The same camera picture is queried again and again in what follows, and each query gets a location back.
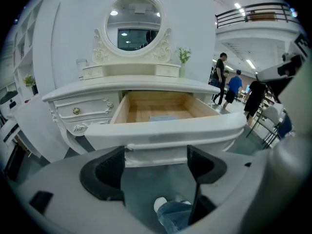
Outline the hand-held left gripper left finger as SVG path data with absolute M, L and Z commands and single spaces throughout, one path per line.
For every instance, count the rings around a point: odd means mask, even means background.
M 99 200 L 124 201 L 121 177 L 125 169 L 125 147 L 87 162 L 79 174 L 80 183 L 86 191 Z

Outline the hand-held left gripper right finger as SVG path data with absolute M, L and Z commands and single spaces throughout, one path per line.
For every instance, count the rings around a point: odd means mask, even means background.
M 223 160 L 192 145 L 187 146 L 187 165 L 196 182 L 195 198 L 188 221 L 192 225 L 217 208 L 202 193 L 200 186 L 213 184 L 222 178 L 227 171 L 227 165 Z

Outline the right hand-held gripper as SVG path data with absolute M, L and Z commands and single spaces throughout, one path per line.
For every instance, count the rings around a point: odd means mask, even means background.
M 289 43 L 288 51 L 282 54 L 282 62 L 259 72 L 256 79 L 267 86 L 274 99 L 279 103 L 278 96 L 295 77 L 311 53 L 312 44 L 309 39 L 299 33 Z

